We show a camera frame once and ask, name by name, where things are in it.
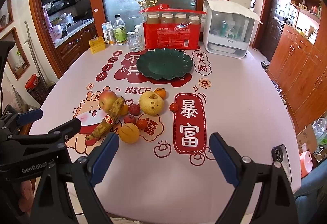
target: trash can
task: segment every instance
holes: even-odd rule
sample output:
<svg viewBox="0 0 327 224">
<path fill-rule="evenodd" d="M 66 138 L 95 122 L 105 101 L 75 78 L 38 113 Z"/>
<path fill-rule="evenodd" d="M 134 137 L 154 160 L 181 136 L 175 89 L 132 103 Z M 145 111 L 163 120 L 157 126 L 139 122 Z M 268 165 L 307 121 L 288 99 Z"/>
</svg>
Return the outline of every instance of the trash can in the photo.
<svg viewBox="0 0 327 224">
<path fill-rule="evenodd" d="M 41 80 L 41 77 L 37 77 L 36 74 L 32 75 L 27 81 L 25 88 L 27 92 L 42 105 L 46 97 L 49 95 L 49 90 Z"/>
</svg>

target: cartoon bear print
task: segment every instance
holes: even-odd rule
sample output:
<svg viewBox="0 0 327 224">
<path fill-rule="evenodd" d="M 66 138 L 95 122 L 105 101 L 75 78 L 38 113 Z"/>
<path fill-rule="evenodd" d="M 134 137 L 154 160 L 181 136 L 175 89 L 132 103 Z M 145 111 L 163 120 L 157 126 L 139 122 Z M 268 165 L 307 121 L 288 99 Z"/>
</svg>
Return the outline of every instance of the cartoon bear print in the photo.
<svg viewBox="0 0 327 224">
<path fill-rule="evenodd" d="M 78 134 L 66 142 L 66 145 L 68 148 L 74 148 L 79 154 L 85 153 L 89 155 L 90 152 L 104 140 L 104 138 L 100 138 L 99 140 L 92 139 L 85 141 L 85 137 L 90 135 L 106 116 L 106 112 L 102 110 L 98 102 L 101 93 L 102 92 L 97 91 L 93 94 L 92 91 L 89 91 L 86 95 L 86 99 L 81 101 L 80 106 L 76 109 L 73 116 L 73 118 L 78 118 L 81 121 L 82 127 Z M 117 131 L 121 126 L 121 122 L 118 122 L 112 130 Z"/>
</svg>

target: human hand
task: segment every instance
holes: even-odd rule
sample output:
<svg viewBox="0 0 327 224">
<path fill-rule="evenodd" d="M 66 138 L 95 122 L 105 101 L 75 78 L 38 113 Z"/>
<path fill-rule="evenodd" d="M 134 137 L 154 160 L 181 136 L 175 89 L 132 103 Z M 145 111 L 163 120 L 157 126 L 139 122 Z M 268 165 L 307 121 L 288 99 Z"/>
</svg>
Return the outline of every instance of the human hand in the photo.
<svg viewBox="0 0 327 224">
<path fill-rule="evenodd" d="M 18 205 L 22 212 L 31 213 L 31 208 L 34 201 L 33 187 L 30 180 L 21 183 L 21 194 Z"/>
</svg>

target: plate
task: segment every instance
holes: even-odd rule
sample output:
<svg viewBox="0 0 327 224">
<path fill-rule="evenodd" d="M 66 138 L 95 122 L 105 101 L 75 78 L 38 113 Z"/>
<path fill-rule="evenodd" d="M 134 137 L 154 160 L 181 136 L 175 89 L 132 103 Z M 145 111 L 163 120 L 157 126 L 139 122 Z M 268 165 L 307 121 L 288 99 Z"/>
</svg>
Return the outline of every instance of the plate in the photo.
<svg viewBox="0 0 327 224">
<path fill-rule="evenodd" d="M 146 77 L 156 80 L 171 80 L 189 73 L 192 70 L 193 62 L 184 51 L 156 48 L 142 54 L 136 62 L 136 67 Z"/>
</svg>

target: transparent storage cabinet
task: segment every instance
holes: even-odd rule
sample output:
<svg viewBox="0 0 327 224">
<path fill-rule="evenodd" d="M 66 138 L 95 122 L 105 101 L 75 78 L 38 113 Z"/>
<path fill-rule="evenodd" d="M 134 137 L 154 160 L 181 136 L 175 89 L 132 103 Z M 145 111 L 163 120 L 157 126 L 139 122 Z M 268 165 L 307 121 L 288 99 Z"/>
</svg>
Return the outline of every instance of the transparent storage cabinet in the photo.
<svg viewBox="0 0 327 224">
<path fill-rule="evenodd" d="M 206 0 L 207 13 L 203 43 L 207 51 L 234 58 L 243 58 L 259 16 L 235 2 Z"/>
</svg>

